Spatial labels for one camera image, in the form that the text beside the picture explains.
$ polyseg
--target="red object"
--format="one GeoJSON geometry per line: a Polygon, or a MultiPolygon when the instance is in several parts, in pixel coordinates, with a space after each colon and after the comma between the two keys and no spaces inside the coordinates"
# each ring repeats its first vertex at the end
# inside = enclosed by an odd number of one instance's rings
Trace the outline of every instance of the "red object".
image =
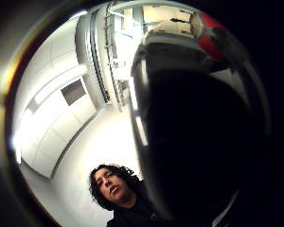
{"type": "Polygon", "coordinates": [[[213,59],[223,61],[224,56],[219,48],[212,42],[209,36],[204,35],[199,41],[199,46],[213,59]]]}
{"type": "MultiPolygon", "coordinates": [[[[205,29],[210,29],[215,27],[227,31],[226,27],[222,26],[220,23],[212,19],[207,14],[199,12],[199,16],[203,21],[205,29]]],[[[213,59],[217,61],[223,61],[225,59],[219,48],[212,42],[210,37],[206,35],[206,32],[204,33],[203,37],[200,39],[199,46],[213,59]]]]}
{"type": "Polygon", "coordinates": [[[224,31],[227,30],[225,26],[221,25],[219,22],[208,16],[206,13],[199,12],[198,15],[202,18],[204,26],[206,28],[216,27],[224,31]]]}

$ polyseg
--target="window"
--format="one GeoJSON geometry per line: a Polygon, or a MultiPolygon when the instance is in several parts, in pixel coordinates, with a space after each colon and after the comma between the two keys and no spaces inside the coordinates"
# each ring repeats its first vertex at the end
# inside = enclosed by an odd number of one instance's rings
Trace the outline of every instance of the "window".
{"type": "Polygon", "coordinates": [[[77,101],[79,98],[85,95],[85,91],[84,91],[84,88],[83,88],[83,85],[80,79],[62,88],[61,92],[68,106],[70,106],[75,101],[77,101]]]}

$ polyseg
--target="dark object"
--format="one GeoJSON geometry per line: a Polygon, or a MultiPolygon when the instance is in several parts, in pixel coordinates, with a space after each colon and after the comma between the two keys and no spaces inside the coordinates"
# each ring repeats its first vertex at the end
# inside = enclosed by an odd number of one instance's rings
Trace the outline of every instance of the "dark object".
{"type": "MultiPolygon", "coordinates": [[[[262,123],[233,88],[200,64],[183,67],[177,48],[156,62],[157,45],[141,45],[132,70],[137,101],[132,120],[142,171],[165,218],[209,226],[236,191],[239,198],[256,191],[262,123]]],[[[247,200],[237,201],[246,209],[247,200]]]]}
{"type": "Polygon", "coordinates": [[[189,23],[189,22],[186,22],[186,21],[183,21],[183,20],[177,19],[177,18],[171,18],[170,20],[171,20],[172,22],[189,23]]]}
{"type": "Polygon", "coordinates": [[[85,95],[85,91],[84,91],[84,88],[83,88],[83,85],[80,79],[62,88],[61,92],[68,106],[70,106],[75,101],[77,101],[79,98],[85,95]]]}

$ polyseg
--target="white ceiling panel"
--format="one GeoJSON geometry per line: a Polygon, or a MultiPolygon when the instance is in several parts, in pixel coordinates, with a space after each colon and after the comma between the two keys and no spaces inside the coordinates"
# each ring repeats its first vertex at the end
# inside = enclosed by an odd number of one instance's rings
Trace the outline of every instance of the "white ceiling panel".
{"type": "Polygon", "coordinates": [[[55,164],[55,160],[48,157],[41,150],[38,150],[33,168],[40,174],[50,178],[55,164]]]}
{"type": "Polygon", "coordinates": [[[81,123],[69,110],[64,111],[52,125],[52,129],[66,141],[69,141],[80,127],[81,123]]]}
{"type": "Polygon", "coordinates": [[[57,162],[66,145],[66,140],[62,139],[54,130],[49,129],[40,143],[39,150],[57,162]]]}

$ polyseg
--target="person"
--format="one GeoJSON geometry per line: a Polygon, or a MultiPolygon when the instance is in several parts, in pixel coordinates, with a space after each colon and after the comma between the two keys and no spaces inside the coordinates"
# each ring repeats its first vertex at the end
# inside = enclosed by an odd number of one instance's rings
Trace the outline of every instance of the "person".
{"type": "Polygon", "coordinates": [[[153,207],[144,181],[125,166],[100,165],[90,174],[90,192],[102,208],[114,211],[107,227],[173,226],[153,207]]]}

